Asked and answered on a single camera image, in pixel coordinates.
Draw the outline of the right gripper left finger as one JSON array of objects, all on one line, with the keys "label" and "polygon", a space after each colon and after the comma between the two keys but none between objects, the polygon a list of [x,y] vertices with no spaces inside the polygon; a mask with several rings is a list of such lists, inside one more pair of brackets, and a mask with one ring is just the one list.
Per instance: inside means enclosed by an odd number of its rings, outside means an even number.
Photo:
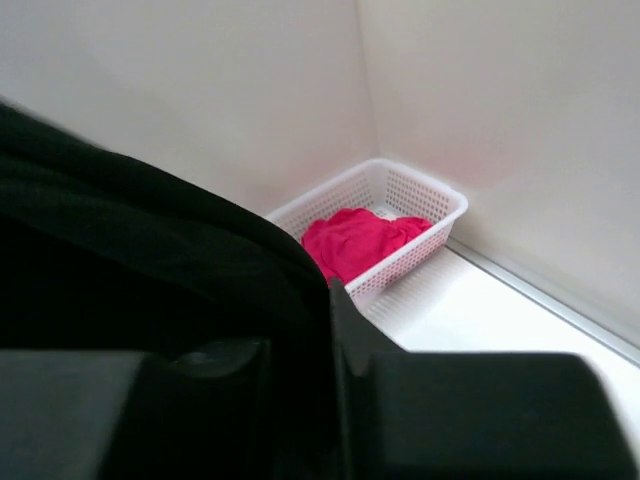
[{"label": "right gripper left finger", "polygon": [[335,479],[272,417],[267,342],[175,361],[135,351],[5,350],[5,479]]}]

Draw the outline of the black t shirt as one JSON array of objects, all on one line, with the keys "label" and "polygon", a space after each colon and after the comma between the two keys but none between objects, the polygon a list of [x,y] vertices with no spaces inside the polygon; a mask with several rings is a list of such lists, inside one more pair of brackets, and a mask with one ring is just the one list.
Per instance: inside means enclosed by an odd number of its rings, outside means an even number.
[{"label": "black t shirt", "polygon": [[260,216],[1,108],[1,340],[173,356],[218,336],[329,343],[328,289]]}]

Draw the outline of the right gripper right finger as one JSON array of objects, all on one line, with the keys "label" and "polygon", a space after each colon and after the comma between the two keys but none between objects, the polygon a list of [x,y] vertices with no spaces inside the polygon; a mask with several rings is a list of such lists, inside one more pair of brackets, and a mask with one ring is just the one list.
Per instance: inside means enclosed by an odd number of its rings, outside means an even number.
[{"label": "right gripper right finger", "polygon": [[630,479],[634,455],[579,356],[403,350],[330,284],[343,479]]}]

